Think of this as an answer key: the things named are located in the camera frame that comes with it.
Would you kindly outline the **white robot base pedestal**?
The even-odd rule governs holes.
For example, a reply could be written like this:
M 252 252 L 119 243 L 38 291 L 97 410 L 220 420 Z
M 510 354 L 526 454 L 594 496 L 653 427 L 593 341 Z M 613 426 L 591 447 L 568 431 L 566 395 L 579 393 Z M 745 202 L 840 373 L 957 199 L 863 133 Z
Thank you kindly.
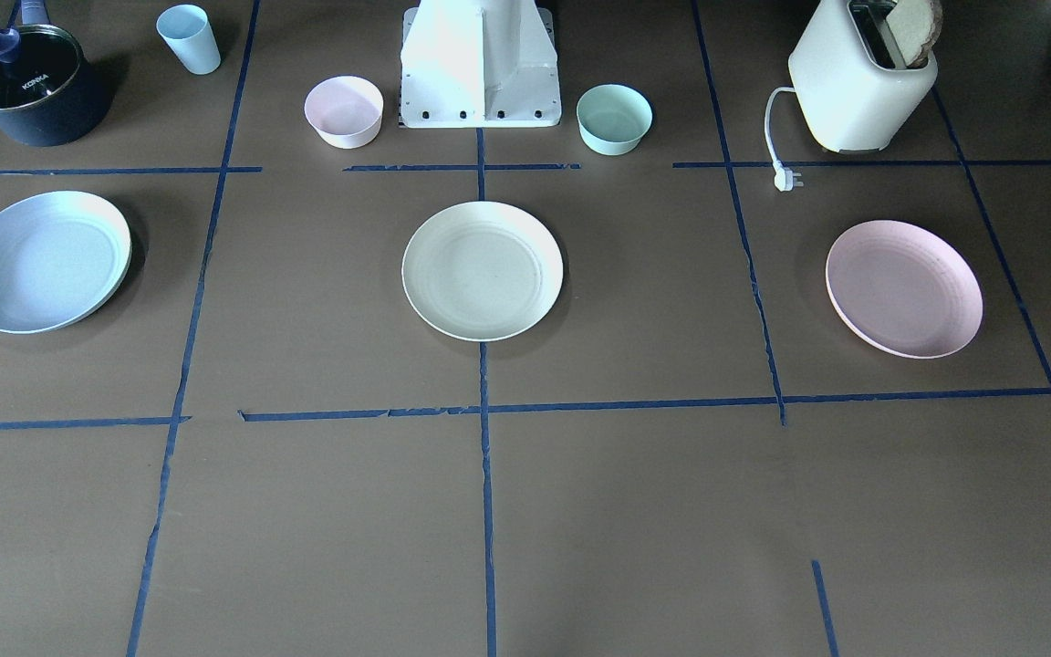
M 562 118 L 554 17 L 534 1 L 421 1 L 403 16 L 410 129 L 533 129 Z

